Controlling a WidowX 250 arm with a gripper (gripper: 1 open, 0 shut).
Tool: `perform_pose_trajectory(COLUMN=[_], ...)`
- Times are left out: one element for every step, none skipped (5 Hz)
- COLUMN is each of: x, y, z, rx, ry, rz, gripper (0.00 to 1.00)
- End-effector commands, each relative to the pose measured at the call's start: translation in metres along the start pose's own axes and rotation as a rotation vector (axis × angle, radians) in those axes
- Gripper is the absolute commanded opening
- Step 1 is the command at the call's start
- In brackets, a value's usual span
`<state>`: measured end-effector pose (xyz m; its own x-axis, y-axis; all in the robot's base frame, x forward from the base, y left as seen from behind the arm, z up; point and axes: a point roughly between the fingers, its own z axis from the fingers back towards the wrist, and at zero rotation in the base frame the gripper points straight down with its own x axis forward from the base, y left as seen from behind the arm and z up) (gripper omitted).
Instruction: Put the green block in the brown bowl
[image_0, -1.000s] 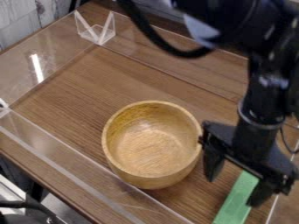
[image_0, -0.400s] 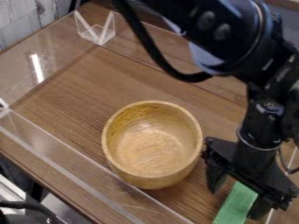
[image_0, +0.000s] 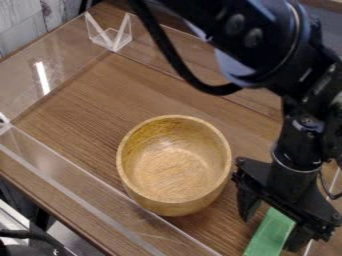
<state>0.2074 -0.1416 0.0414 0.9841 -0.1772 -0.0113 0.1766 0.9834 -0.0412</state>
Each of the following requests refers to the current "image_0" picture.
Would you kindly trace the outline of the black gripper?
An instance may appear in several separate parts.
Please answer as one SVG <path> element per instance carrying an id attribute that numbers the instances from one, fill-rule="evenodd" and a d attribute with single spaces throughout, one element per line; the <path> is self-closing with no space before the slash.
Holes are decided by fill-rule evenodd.
<path id="1" fill-rule="evenodd" d="M 238 212 L 247 222 L 262 202 L 273 206 L 296 222 L 284 249 L 298 252 L 312 239 L 328 241 L 342 226 L 342 215 L 317 185 L 321 180 L 326 187 L 321 177 L 322 164 L 330 160 L 342 164 L 342 152 L 318 155 L 318 150 L 306 150 L 296 158 L 276 147 L 272 157 L 270 163 L 246 157 L 235 159 L 233 180 L 238 188 Z"/>

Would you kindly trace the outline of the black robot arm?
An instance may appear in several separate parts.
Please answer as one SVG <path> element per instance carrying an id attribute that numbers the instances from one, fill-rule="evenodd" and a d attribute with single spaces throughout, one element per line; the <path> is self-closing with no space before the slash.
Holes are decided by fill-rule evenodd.
<path id="1" fill-rule="evenodd" d="M 250 219 L 269 203 L 296 223 L 285 247 L 300 250 L 342 226 L 322 166 L 342 164 L 342 59 L 297 0 L 161 0 L 214 47 L 229 79 L 213 86 L 182 60 L 143 3 L 135 5 L 159 49 L 189 84 L 211 95 L 265 88 L 282 99 L 284 124 L 270 162 L 237 161 L 238 210 Z"/>

